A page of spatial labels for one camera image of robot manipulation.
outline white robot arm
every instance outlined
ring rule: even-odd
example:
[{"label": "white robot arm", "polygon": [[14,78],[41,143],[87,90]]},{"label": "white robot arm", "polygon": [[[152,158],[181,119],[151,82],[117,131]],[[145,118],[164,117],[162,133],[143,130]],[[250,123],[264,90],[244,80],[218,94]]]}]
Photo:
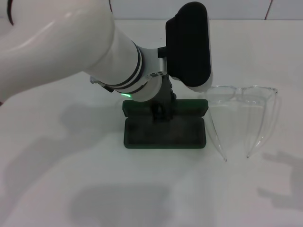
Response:
[{"label": "white robot arm", "polygon": [[[0,36],[2,103],[81,71],[135,101],[152,99],[161,87],[161,76],[145,76],[165,73],[166,60],[119,31],[105,0],[0,0],[1,17],[13,24]],[[212,82],[209,72],[203,83],[188,87],[205,91]]]}]

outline green led light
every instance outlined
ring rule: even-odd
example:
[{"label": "green led light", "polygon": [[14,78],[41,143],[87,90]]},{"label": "green led light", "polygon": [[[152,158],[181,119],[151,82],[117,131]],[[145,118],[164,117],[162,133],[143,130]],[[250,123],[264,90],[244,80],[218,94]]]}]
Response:
[{"label": "green led light", "polygon": [[129,94],[121,94],[121,95],[123,95],[123,96],[126,96],[126,97],[129,97],[129,98],[131,98],[132,96],[131,95],[129,95]]}]

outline safety glasses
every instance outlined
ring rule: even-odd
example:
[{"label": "safety glasses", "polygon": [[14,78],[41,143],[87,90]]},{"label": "safety glasses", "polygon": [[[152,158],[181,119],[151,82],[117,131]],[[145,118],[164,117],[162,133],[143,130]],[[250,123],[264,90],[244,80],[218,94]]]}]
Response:
[{"label": "safety glasses", "polygon": [[[210,105],[228,105],[229,101],[238,101],[243,106],[250,108],[247,111],[246,137],[244,139],[246,156],[250,157],[266,141],[268,130],[274,121],[273,115],[276,109],[277,94],[278,90],[272,87],[251,86],[236,88],[233,86],[215,86],[206,92],[206,99]],[[256,109],[261,116],[258,122],[254,120],[256,115],[254,111]],[[209,133],[214,145],[223,158],[227,160],[214,127],[211,112],[205,117],[208,118],[208,125],[206,124],[206,127],[210,131]]]}]

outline white table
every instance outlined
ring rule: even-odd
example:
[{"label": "white table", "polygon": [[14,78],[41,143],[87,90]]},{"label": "white table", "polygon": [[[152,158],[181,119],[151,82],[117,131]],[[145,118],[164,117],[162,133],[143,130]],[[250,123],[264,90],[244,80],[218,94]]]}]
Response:
[{"label": "white table", "polygon": [[[165,21],[116,23],[139,46],[165,45]],[[127,150],[123,98],[79,73],[1,107],[0,227],[303,226],[303,22],[210,27],[214,85],[279,89],[276,130],[256,155],[234,146],[225,163],[211,142]]]}]

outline white wall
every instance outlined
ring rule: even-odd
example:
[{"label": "white wall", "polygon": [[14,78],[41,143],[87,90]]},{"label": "white wall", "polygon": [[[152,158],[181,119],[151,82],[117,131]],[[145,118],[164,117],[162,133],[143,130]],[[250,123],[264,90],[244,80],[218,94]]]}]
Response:
[{"label": "white wall", "polygon": [[268,19],[302,20],[303,0],[273,0]]},{"label": "white wall", "polygon": [[[194,0],[111,0],[117,19],[170,19]],[[199,0],[210,19],[264,19],[270,0]]]}]

